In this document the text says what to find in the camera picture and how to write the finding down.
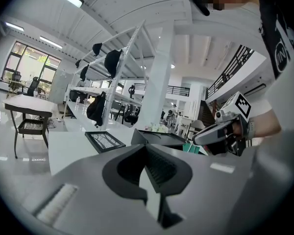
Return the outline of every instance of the black chair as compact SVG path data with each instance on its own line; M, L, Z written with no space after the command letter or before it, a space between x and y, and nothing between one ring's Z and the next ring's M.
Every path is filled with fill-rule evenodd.
M38 85L39 85L39 78L36 76L33 78L33 81L31 82L28 90L27 90L27 93L24 93L24 92L18 92L18 95L25 95L25 96L34 96L34 91L37 89Z
M122 124L123 124L123 120L127 123L131 123L131 125L134 125L137 120L138 120L138 115L139 112L141 111L141 108L139 107L137 113L134 113L134 115L132 115L133 113L133 105L127 105L125 107L124 113L123 113L123 119L122 119Z
M12 79L9 81L9 91L6 95L6 98L9 97L9 95L18 94L18 89L20 88L20 79L21 79L21 74L19 71L16 71L12 74Z
M37 97L46 99L46 91L40 87L37 88Z

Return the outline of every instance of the hand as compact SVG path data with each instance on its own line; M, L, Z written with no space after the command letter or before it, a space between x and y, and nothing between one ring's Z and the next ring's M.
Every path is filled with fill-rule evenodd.
M241 125L238 124L237 122L234 122L232 124L232 128L233 128L233 134L235 136L241 137L242 136L242 128Z
M241 139L242 138L242 129L241 129L241 125L237 122L234 122L232 124L232 128L233 128L233 134L238 138Z

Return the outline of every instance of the staircase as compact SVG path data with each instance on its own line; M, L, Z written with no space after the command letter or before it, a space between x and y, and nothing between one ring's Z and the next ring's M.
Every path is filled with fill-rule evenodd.
M206 101L201 101L200 102L200 109L199 109L199 113L198 113L198 118L197 120L201 120L202 123L208 127L210 125L213 125L215 123L215 119L212 116L212 113L208 107L208 105L206 104Z

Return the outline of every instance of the desk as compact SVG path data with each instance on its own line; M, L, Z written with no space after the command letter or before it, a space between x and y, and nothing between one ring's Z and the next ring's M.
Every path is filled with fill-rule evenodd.
M126 146L131 146L134 128L119 126L108 128L107 132ZM79 129L77 132L50 132L48 154L53 176L75 161L97 155L98 152L88 141L85 133Z
M47 128L48 118L52 116L52 113L56 113L56 104L25 95L14 96L4 100L3 103L5 104L5 108L11 112L11 117L15 128L14 155L16 159L18 158L16 155L16 141L19 133L22 134L23 137L24 134L42 135L48 147L48 141L46 137L46 130L49 132ZM23 114L23 121L19 127L16 127L13 111L21 112ZM41 116L43 120L26 119L26 114Z

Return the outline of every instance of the white column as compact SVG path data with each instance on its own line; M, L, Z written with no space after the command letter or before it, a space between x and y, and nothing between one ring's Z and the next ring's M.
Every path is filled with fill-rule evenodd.
M179 112L179 110L178 110L179 105L180 105L180 100L177 100L176 101L176 111L177 111L177 113Z
M151 123L158 124L160 121L171 73L173 37L174 22L167 22L162 29L142 108L135 124L138 129L143 129Z

